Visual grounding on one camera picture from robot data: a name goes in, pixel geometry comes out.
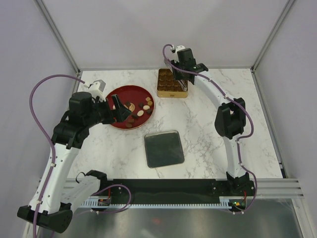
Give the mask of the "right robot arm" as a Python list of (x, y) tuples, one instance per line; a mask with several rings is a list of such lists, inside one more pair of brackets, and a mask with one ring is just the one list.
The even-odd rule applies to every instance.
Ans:
[(234, 98), (212, 79), (208, 68), (196, 63), (192, 50), (184, 46), (171, 46), (174, 59), (164, 58), (170, 66), (174, 79), (184, 86), (185, 81), (198, 87), (217, 108), (214, 126), (222, 137), (227, 155), (226, 189), (231, 195), (239, 195), (250, 181), (249, 172), (244, 168), (241, 158), (240, 140), (248, 138), (244, 135), (246, 118), (243, 98)]

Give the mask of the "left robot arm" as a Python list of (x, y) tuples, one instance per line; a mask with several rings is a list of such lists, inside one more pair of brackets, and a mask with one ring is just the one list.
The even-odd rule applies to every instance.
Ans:
[(96, 80), (93, 83), (79, 80), (88, 90), (73, 93), (69, 99), (69, 109), (55, 126), (52, 137), (49, 137), (35, 115), (33, 96), (38, 87), (55, 78), (49, 76), (32, 89), (29, 107), (33, 119), (48, 140), (51, 148), (48, 163), (40, 184), (28, 205), (18, 209), (17, 216), (30, 224), (33, 237), (38, 236), (39, 228), (50, 230), (53, 234), (63, 233), (69, 226), (75, 211), (90, 196), (110, 193), (113, 187), (123, 188), (128, 194), (130, 189), (121, 184), (108, 185), (107, 175), (90, 170), (84, 179), (68, 193), (63, 188), (70, 168), (79, 154), (89, 130), (98, 124), (113, 124), (125, 121), (131, 112), (125, 109), (117, 95), (112, 97), (114, 109), (109, 107), (108, 99), (103, 95), (106, 83)]

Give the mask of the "gold chocolate tin box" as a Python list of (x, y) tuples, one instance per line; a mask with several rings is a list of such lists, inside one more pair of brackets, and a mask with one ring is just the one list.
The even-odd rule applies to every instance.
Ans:
[(157, 96), (160, 98), (187, 98), (188, 88), (182, 88), (174, 79), (173, 73), (168, 68), (158, 70)]

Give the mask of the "white oval chocolate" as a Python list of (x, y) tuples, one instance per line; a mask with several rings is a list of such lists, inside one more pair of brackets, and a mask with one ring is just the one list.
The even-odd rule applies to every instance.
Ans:
[(143, 110), (140, 110), (140, 111), (137, 112), (137, 116), (139, 116), (139, 117), (141, 117), (143, 114), (144, 114)]

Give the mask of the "red round tray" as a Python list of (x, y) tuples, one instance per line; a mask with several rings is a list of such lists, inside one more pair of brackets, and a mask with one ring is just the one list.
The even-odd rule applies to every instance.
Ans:
[[(155, 109), (155, 103), (154, 103), (153, 96), (146, 89), (136, 85), (126, 85), (126, 86), (121, 86), (119, 88), (114, 89), (112, 92), (108, 93), (108, 95), (106, 96), (106, 98), (109, 101), (109, 105), (110, 107), (112, 107), (112, 109), (115, 109), (114, 103), (111, 99), (111, 95), (114, 95), (114, 94), (116, 94), (119, 97), (122, 104), (126, 108), (128, 108), (132, 112), (132, 114), (137, 114), (137, 112), (140, 110), (144, 111), (144, 114), (141, 117), (139, 117), (138, 119), (134, 119), (135, 122), (132, 124), (133, 128), (131, 129), (141, 127), (152, 116)], [(153, 102), (153, 104), (149, 108), (153, 110), (153, 112), (150, 115), (147, 114), (146, 110), (144, 110), (143, 107), (138, 106), (140, 102), (144, 103), (144, 105), (148, 105), (148, 102), (146, 101), (147, 97), (150, 97), (151, 99), (150, 101)], [(118, 129), (129, 130), (126, 128), (126, 124), (128, 123), (127, 121), (129, 119), (133, 119), (132, 114), (124, 122), (116, 122), (112, 124), (112, 126)]]

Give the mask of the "silver tin lid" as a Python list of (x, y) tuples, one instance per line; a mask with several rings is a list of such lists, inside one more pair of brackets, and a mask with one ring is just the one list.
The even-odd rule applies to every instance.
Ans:
[(147, 165), (151, 169), (182, 164), (185, 161), (177, 130), (146, 134), (144, 143)]

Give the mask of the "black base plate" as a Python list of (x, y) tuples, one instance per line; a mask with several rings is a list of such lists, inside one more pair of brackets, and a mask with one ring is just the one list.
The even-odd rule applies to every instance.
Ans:
[(129, 188), (132, 205), (194, 205), (219, 203), (221, 197), (247, 198), (255, 194), (254, 182), (240, 184), (215, 179), (114, 179), (114, 184)]

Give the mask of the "aluminium frame rail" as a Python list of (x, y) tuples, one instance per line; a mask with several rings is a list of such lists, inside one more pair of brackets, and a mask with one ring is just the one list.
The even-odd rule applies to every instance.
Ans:
[(239, 198), (247, 192), (247, 198), (298, 198), (304, 194), (297, 179), (272, 178), (259, 179), (257, 182), (250, 180), (242, 185), (230, 185), (223, 179), (113, 179), (104, 184), (122, 184), (127, 186), (136, 197), (136, 193), (193, 193), (212, 194), (215, 197)]

